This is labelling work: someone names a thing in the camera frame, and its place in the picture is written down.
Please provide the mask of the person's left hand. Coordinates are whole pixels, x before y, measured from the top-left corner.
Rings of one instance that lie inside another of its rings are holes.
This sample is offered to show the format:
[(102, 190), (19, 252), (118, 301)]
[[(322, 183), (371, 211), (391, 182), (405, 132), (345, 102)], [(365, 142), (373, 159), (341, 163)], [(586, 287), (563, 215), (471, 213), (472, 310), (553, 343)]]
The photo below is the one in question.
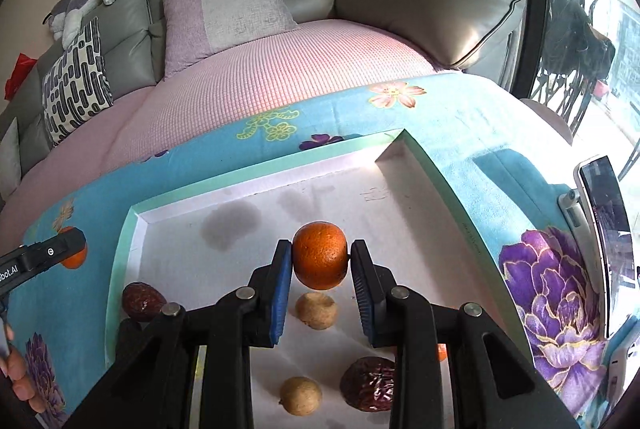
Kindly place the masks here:
[(21, 402), (27, 402), (30, 408), (42, 414), (47, 406), (38, 393), (32, 379), (27, 372), (27, 365), (23, 355), (11, 345), (14, 339), (12, 328), (1, 323), (1, 371), (10, 379), (12, 390)]

